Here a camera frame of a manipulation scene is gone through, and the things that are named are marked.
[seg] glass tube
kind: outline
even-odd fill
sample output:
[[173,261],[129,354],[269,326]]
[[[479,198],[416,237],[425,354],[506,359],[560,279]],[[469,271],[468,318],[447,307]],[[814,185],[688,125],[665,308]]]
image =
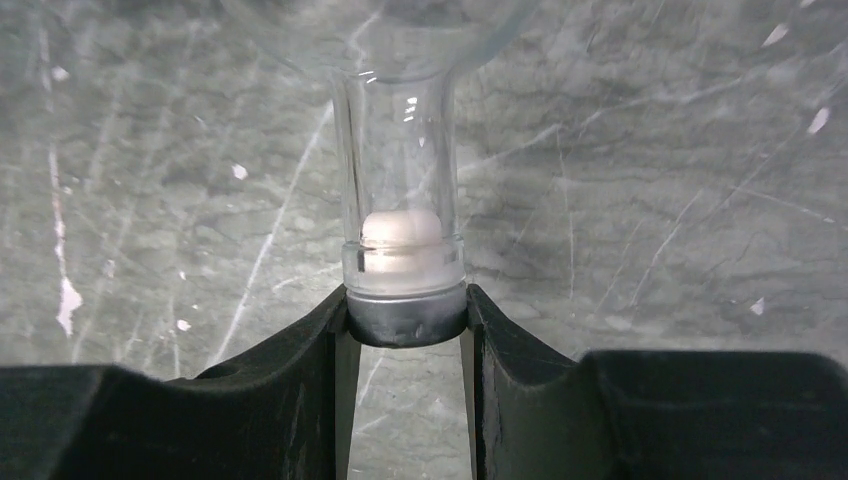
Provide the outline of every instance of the glass tube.
[[450,72],[408,83],[367,71],[333,78],[344,283],[364,343],[421,346],[464,329],[453,89]]

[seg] transparent glass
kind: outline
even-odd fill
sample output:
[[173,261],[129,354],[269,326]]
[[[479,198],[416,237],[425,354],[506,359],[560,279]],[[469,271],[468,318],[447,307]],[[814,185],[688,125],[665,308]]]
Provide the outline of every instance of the transparent glass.
[[258,44],[310,76],[327,70],[384,83],[487,61],[535,0],[224,0]]
[[[327,91],[217,4],[0,0],[0,364],[194,377],[339,285]],[[848,365],[848,2],[540,7],[455,82],[467,281],[573,359]],[[458,350],[363,349],[351,480],[470,478]]]
[[460,284],[453,76],[384,84],[337,75],[333,90],[345,284],[376,296]]
[[[455,332],[465,268],[454,79],[500,50],[532,3],[224,0],[266,52],[332,85],[342,269],[353,317],[370,323],[364,330],[412,332],[415,345]],[[374,341],[404,344],[395,333]]]

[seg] black clamp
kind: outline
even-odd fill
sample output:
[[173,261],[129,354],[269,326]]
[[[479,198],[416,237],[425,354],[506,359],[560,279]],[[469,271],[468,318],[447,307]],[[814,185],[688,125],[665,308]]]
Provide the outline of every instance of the black clamp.
[[[476,480],[848,478],[848,374],[827,358],[603,351],[575,363],[478,286],[467,294]],[[347,325],[339,287],[191,380],[0,369],[0,478],[344,479],[360,358]]]

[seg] white vein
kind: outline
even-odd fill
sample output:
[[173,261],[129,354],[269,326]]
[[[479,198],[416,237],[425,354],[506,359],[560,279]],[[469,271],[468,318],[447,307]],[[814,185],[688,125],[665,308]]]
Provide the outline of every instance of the white vein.
[[660,248],[657,249],[657,252],[654,254],[654,258],[651,259],[651,264],[648,266],[648,269],[645,270],[645,274],[642,275],[642,279],[639,280],[639,284],[636,285],[636,291],[633,292],[633,298],[630,300],[631,307],[636,305],[636,300],[639,297],[639,291],[642,289],[642,285],[645,283],[645,280],[648,279],[651,271],[653,271],[654,267],[657,265],[663,250],[665,250],[665,247],[671,242],[674,236],[677,235],[677,231],[680,229],[680,225],[682,225],[680,221],[683,219],[683,216],[686,215],[689,208],[695,204],[695,201],[698,200],[698,197],[701,196],[703,191],[703,188],[698,190],[698,193],[696,193],[695,196],[692,197],[692,200],[689,200],[689,203],[687,203],[686,206],[683,207],[683,210],[680,211],[680,215],[678,215],[677,219],[674,221],[674,228],[671,230],[671,233],[668,234],[668,237],[666,237],[663,243],[660,244]]
[[[827,215],[823,215],[819,212],[814,212],[807,207],[798,205],[797,203],[788,202],[786,200],[782,200],[780,198],[777,198],[777,197],[774,197],[774,196],[771,196],[771,195],[768,195],[768,194],[765,194],[765,193],[755,192],[753,190],[748,190],[746,188],[741,188],[741,187],[737,188],[736,191],[739,192],[739,193],[744,193],[745,195],[751,195],[752,197],[759,197],[759,198],[762,198],[764,200],[768,200],[770,202],[775,202],[775,203],[778,203],[780,205],[783,205],[784,207],[789,207],[789,208],[798,210],[799,212],[801,212],[805,215],[809,215],[811,217],[817,218],[824,223],[828,223],[828,224],[835,224],[836,223],[836,221],[834,219],[828,217]],[[839,225],[839,228],[848,232],[848,226]]]
[[553,135],[554,133],[556,133],[561,126],[562,126],[562,124],[555,123],[555,124],[549,126],[548,128],[542,130],[538,134],[536,134],[536,136],[533,137],[531,140],[524,142],[517,147],[510,148],[509,150],[504,150],[503,152],[500,152],[500,153],[496,153],[496,154],[492,155],[491,157],[484,158],[483,160],[480,160],[478,162],[470,163],[468,165],[463,165],[462,167],[459,168],[458,173],[464,173],[464,172],[469,171],[469,170],[474,170],[474,169],[477,169],[477,168],[480,168],[480,167],[485,167],[485,166],[487,166],[491,163],[494,163],[494,162],[496,162],[496,161],[498,161],[502,158],[508,157],[515,152],[521,151],[521,150],[523,150],[523,149],[525,149],[525,148],[527,148],[531,145],[539,143],[542,140],[544,140],[544,139],[550,137],[551,135]]
[[[28,148],[22,149],[24,154],[29,152]],[[22,161],[21,165],[29,165],[29,162]],[[3,187],[6,188],[6,191],[13,191],[15,186],[15,171],[9,170],[6,175]],[[3,232],[3,246],[6,248],[12,248],[12,221],[17,216],[16,210],[14,210],[14,206],[6,205],[3,208],[3,227],[0,228],[0,232]]]
[[177,336],[173,330],[171,330],[171,344],[174,349],[174,378],[180,378],[182,373],[180,373],[180,345],[177,343]]
[[480,211],[482,210],[483,204],[486,203],[486,200],[487,199],[485,199],[485,198],[481,198],[481,199],[477,200],[477,202],[474,203],[474,208],[472,209],[471,213],[467,217],[465,217],[465,220],[463,220],[462,224],[459,226],[458,230],[460,232],[464,232],[465,227],[467,227],[468,224],[471,223],[471,220],[474,219],[474,215],[477,215],[478,213],[480,213]]
[[[583,127],[583,129],[577,135],[577,142],[580,142],[580,139],[583,138],[584,133],[586,133],[586,127]],[[571,151],[569,150],[568,154],[563,156],[562,148],[560,147],[559,140],[560,140],[559,139],[559,130],[557,130],[557,150],[559,150],[559,167],[560,167],[560,170],[562,171],[562,178],[567,179],[568,177],[565,174],[565,162],[566,162],[566,160],[568,160],[568,155],[571,155]],[[571,270],[569,272],[569,274],[571,275],[571,280],[569,281],[568,299],[573,300],[574,299],[574,277],[575,277],[575,273],[576,273],[574,271],[574,222],[571,218],[571,207],[568,204],[568,182],[563,182],[563,184],[562,184],[562,196],[565,200],[565,211],[566,211],[566,213],[568,213],[568,257],[569,257],[569,265],[570,265],[570,270]]]
[[[47,30],[42,26],[39,29],[39,47],[41,58],[41,83],[47,91],[47,111],[52,115],[53,106],[53,80],[50,75],[50,44]],[[56,152],[56,142],[50,137],[47,152],[47,163],[50,168],[51,203],[53,206],[53,230],[56,232],[56,247],[53,249],[59,261],[59,276],[61,279],[59,291],[59,311],[56,314],[56,322],[65,331],[65,336],[70,337],[74,333],[73,315],[74,311],[83,304],[82,295],[77,292],[68,278],[68,263],[65,259],[65,221],[62,218],[62,202],[59,197],[61,187],[59,185],[59,161]]]
[[368,390],[371,388],[371,381],[374,380],[374,374],[377,373],[377,369],[380,368],[380,365],[383,363],[383,359],[386,358],[386,351],[380,351],[380,358],[374,362],[374,366],[371,367],[371,371],[368,372],[368,378],[365,380],[365,385],[362,386],[362,390],[359,392],[359,400],[356,401],[356,406],[361,407],[362,403],[365,401],[365,397],[368,396]]
[[259,249],[259,255],[257,255],[256,260],[253,262],[253,267],[250,269],[250,275],[247,277],[247,283],[242,290],[242,296],[239,300],[238,305],[236,306],[235,314],[233,318],[230,320],[230,325],[227,328],[227,333],[224,334],[224,339],[221,342],[221,345],[218,347],[218,350],[215,352],[213,356],[209,358],[207,362],[207,366],[215,365],[216,363],[221,361],[221,358],[224,356],[224,353],[227,350],[227,346],[230,344],[230,341],[233,338],[233,334],[236,329],[238,329],[239,324],[241,323],[241,319],[244,316],[244,312],[247,309],[247,301],[250,298],[250,295],[253,291],[253,284],[256,282],[256,278],[259,276],[259,271],[262,268],[262,263],[265,261],[265,257],[268,256],[268,252],[271,250],[271,246],[274,244],[274,239],[277,237],[277,231],[280,229],[280,225],[283,224],[283,218],[285,218],[286,210],[288,210],[289,202],[291,202],[292,197],[294,196],[294,189],[297,186],[297,181],[300,179],[300,174],[303,172],[303,168],[306,166],[307,160],[312,155],[312,150],[315,149],[315,146],[318,144],[318,139],[321,136],[321,129],[324,128],[324,125],[330,121],[333,114],[333,105],[332,103],[328,103],[327,107],[324,109],[324,114],[321,116],[321,120],[318,123],[318,126],[312,132],[312,136],[309,138],[309,143],[306,145],[306,149],[303,151],[303,155],[300,156],[300,159],[297,162],[297,167],[294,170],[294,175],[292,175],[292,180],[289,183],[288,191],[286,192],[286,197],[283,200],[282,206],[277,210],[277,217],[274,219],[274,224],[271,226],[271,232],[265,236],[265,241],[262,243],[262,247]]
[[780,144],[778,144],[777,147],[774,148],[774,151],[768,157],[766,157],[765,160],[763,160],[762,162],[760,162],[759,165],[757,165],[757,168],[755,168],[754,171],[751,172],[750,175],[745,177],[745,180],[742,180],[742,182],[739,185],[736,185],[735,187],[733,187],[733,190],[730,192],[730,195],[728,195],[727,198],[725,198],[721,203],[719,203],[718,205],[716,205],[712,209],[712,211],[710,212],[710,218],[712,218],[713,214],[715,212],[717,212],[720,208],[723,208],[725,205],[727,205],[730,202],[730,200],[733,198],[733,196],[736,195],[737,192],[739,192],[741,189],[744,189],[749,183],[751,183],[751,180],[753,180],[757,175],[760,174],[760,172],[763,170],[763,168],[765,168],[766,165],[768,165],[769,162],[771,162],[771,160],[775,157],[775,155],[778,154],[778,152],[783,150],[783,148],[789,143],[789,140],[791,140],[792,137],[794,137],[795,134],[798,133],[799,130],[800,130],[800,127],[793,130],[792,133],[790,133],[786,137],[785,140],[780,142]]
[[[189,35],[188,40],[186,41],[186,47],[183,51],[182,58],[180,61],[180,65],[186,65],[188,59],[191,57],[191,52],[194,50],[194,43],[197,35],[197,25],[190,24],[189,25]],[[150,165],[153,162],[153,157],[156,155],[156,152],[162,147],[162,138],[165,135],[165,131],[168,127],[168,115],[171,112],[171,105],[177,99],[180,90],[182,89],[183,82],[185,81],[185,74],[187,69],[185,67],[180,68],[177,72],[177,79],[175,85],[168,91],[168,96],[165,100],[165,105],[162,107],[162,110],[159,113],[159,120],[156,126],[156,132],[154,133],[153,140],[148,144],[149,148],[147,149],[147,153],[142,159],[142,171],[139,177],[144,178],[147,175],[148,170],[150,169]],[[112,246],[112,252],[114,255],[118,255],[120,253],[121,247],[126,240],[127,234],[130,231],[130,227],[133,224],[133,218],[135,216],[135,210],[138,206],[138,197],[132,196],[127,206],[126,211],[123,213],[123,221],[121,222],[121,228],[118,231],[118,238],[115,240],[115,244]],[[74,344],[74,348],[71,352],[71,362],[76,363],[79,360],[79,357],[82,353],[82,344],[83,341],[88,336],[88,332],[91,327],[94,325],[94,320],[97,318],[97,315],[100,311],[100,303],[103,299],[103,293],[106,288],[106,282],[99,281],[98,285],[95,289],[95,298],[94,298],[94,306],[92,307],[91,318],[88,322],[83,326],[82,332],[76,343]]]
[[100,185],[100,177],[103,175],[103,151],[104,147],[109,144],[112,138],[112,131],[115,128],[115,121],[118,118],[118,113],[121,111],[121,100],[124,96],[124,86],[127,79],[135,76],[137,66],[130,64],[129,67],[123,68],[118,72],[115,79],[115,94],[112,96],[112,101],[109,103],[109,113],[103,119],[100,125],[100,133],[97,136],[97,147],[94,149],[94,154],[91,156],[91,162],[88,165],[88,181],[85,184],[84,190],[86,193]]
[[[250,71],[247,75],[247,79],[245,81],[246,85],[253,85],[253,84],[256,83],[256,76],[258,74],[258,71],[259,71],[259,62],[257,61],[253,64],[253,67],[250,69]],[[238,98],[236,99],[235,104],[234,104],[233,109],[232,109],[232,118],[237,119],[241,115],[241,112],[242,112],[242,109],[244,108],[244,103],[245,103],[244,99],[245,99],[244,95],[239,95]],[[234,124],[234,121],[229,122],[229,124],[227,125],[227,128],[224,130],[224,134],[220,137],[220,140],[218,142],[218,149],[215,151],[215,156],[213,157],[213,161],[212,161],[212,164],[214,165],[213,175],[217,174],[218,169],[220,168],[221,159],[223,158],[224,153],[226,152],[227,148],[230,145],[230,137],[232,136],[232,133],[233,133],[233,124]],[[179,227],[178,227],[177,230],[182,231],[183,228],[185,227],[185,225],[190,225],[190,224],[194,223],[197,216],[199,215],[199,213],[200,213],[199,209],[192,212],[191,215],[187,216],[183,221],[181,221],[179,223]],[[186,279],[186,274],[185,274],[184,271],[180,271],[178,276],[179,276],[180,280]],[[170,325],[171,324],[170,322],[173,322],[173,320],[174,320],[174,303],[176,301],[176,295],[177,295],[176,292],[178,291],[181,283],[182,282],[172,282],[171,291],[173,293],[168,298],[168,309],[167,309],[167,312],[169,314],[169,323],[167,323],[167,324],[161,323],[159,325],[159,328],[152,332],[151,338],[155,339],[157,336],[159,336],[162,333],[162,330],[163,330],[163,328],[165,328],[166,325]],[[195,310],[197,310],[197,308],[198,308],[197,305],[193,305],[192,307]],[[176,325],[177,325],[177,328],[179,328],[181,331],[188,331],[191,328],[191,324],[189,324],[185,320],[177,321]],[[145,368],[150,364],[151,361],[152,361],[152,356],[148,355],[148,357],[146,359],[146,363],[145,363]]]
[[375,418],[374,420],[371,420],[370,422],[366,423],[365,425],[362,425],[361,427],[356,428],[353,431],[353,435],[354,436],[362,435],[366,431],[371,430],[372,428],[376,427],[377,425],[383,423],[383,421],[386,420],[387,418],[389,418],[389,414],[384,413],[384,414],[380,415],[379,417]]
[[713,85],[712,87],[705,88],[703,90],[698,90],[689,94],[684,95],[675,95],[670,93],[658,93],[656,95],[652,95],[649,97],[642,97],[631,100],[626,103],[622,103],[620,105],[614,105],[612,107],[600,108],[592,115],[589,115],[586,120],[580,124],[581,127],[585,128],[589,124],[593,123],[595,120],[599,119],[603,115],[606,115],[610,112],[615,112],[618,110],[626,110],[628,108],[639,107],[642,105],[646,105],[649,103],[659,103],[659,104],[674,104],[674,105],[689,105],[692,102],[698,101],[702,98],[708,97],[715,93],[724,92],[725,90],[730,90],[731,88],[742,84],[744,81],[749,78],[746,76],[739,77],[737,79],[731,80],[729,82],[719,83],[717,85]]
[[[167,329],[167,333],[170,334],[170,338],[173,340],[173,343],[176,343],[174,329],[172,328],[174,323],[176,323],[176,318],[174,317],[174,300],[175,294],[172,292],[170,295],[168,295],[168,301],[165,302],[165,318],[159,322],[158,328],[154,329],[153,332],[151,332],[152,337],[158,338],[163,342],[165,341],[165,335],[163,334],[163,330]],[[156,350],[156,348],[150,348],[147,350],[147,355],[145,356],[144,363],[142,363],[141,367],[143,371],[147,371],[150,368],[150,365],[153,363],[153,356],[156,353]]]
[[277,292],[280,291],[280,289],[282,289],[286,285],[291,285],[292,283],[299,282],[299,281],[305,280],[307,278],[317,277],[318,275],[330,273],[330,272],[333,272],[333,271],[338,270],[340,268],[342,268],[342,264],[341,264],[341,262],[337,262],[337,263],[335,263],[335,264],[333,264],[329,267],[322,268],[322,269],[316,270],[314,272],[309,272],[308,274],[305,274],[305,275],[295,275],[294,277],[289,277],[289,278],[281,281],[280,283],[274,285],[274,287],[271,289],[271,291],[274,292],[274,293],[277,293]]
[[[548,186],[543,191],[542,196],[546,195],[551,190],[551,186],[553,185],[553,183],[554,183],[554,179],[552,178],[551,181],[548,182]],[[515,237],[515,240],[512,241],[512,246],[509,248],[509,251],[506,254],[507,258],[512,255],[512,252],[515,251],[515,247],[517,247],[518,244],[521,243],[521,240],[524,239],[524,235],[527,233],[527,228],[530,227],[530,224],[533,222],[533,218],[536,217],[536,212],[539,211],[539,208],[540,208],[540,206],[537,205],[535,208],[533,208],[533,211],[530,212],[530,215],[527,217],[527,220],[524,222],[524,226],[521,228],[521,231],[518,233],[518,236]],[[495,277],[495,282],[499,282],[501,280],[501,276],[503,276],[503,270],[498,271],[498,276]]]
[[598,305],[595,307],[595,311],[593,312],[594,314],[597,315],[598,310],[600,310],[601,306],[604,304],[604,301],[606,301],[607,297],[615,286],[615,282],[618,281],[618,277],[619,275],[621,275],[621,271],[624,269],[625,260],[627,260],[627,250],[630,249],[630,244],[633,242],[633,237],[636,235],[636,232],[639,230],[639,227],[642,226],[642,222],[644,221],[644,218],[639,220],[639,223],[636,224],[636,227],[633,229],[632,232],[630,232],[630,235],[627,237],[627,242],[624,245],[624,250],[621,251],[621,264],[618,266],[618,270],[616,270],[615,274],[612,276],[612,280],[610,280],[610,284],[607,287],[607,291],[604,292],[604,296],[602,296],[601,299],[598,301]]
[[138,329],[141,326],[141,322],[142,322],[143,319],[144,319],[144,316],[142,314],[139,314],[138,318],[135,321],[135,326],[133,327],[133,331],[132,331],[132,334],[130,335],[130,338],[126,342],[124,342],[123,353],[121,353],[121,356],[118,359],[116,359],[115,361],[117,361],[117,362],[123,361],[124,358],[126,358],[127,355],[129,355],[130,350],[132,350],[133,344],[138,341]]

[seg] glass neck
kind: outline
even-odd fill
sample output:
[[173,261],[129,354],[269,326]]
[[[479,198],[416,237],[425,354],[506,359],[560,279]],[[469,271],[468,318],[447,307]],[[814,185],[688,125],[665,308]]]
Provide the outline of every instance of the glass neck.
[[457,234],[453,80],[451,73],[393,84],[332,78],[348,242],[360,240],[369,214],[395,210],[431,211],[443,238]]

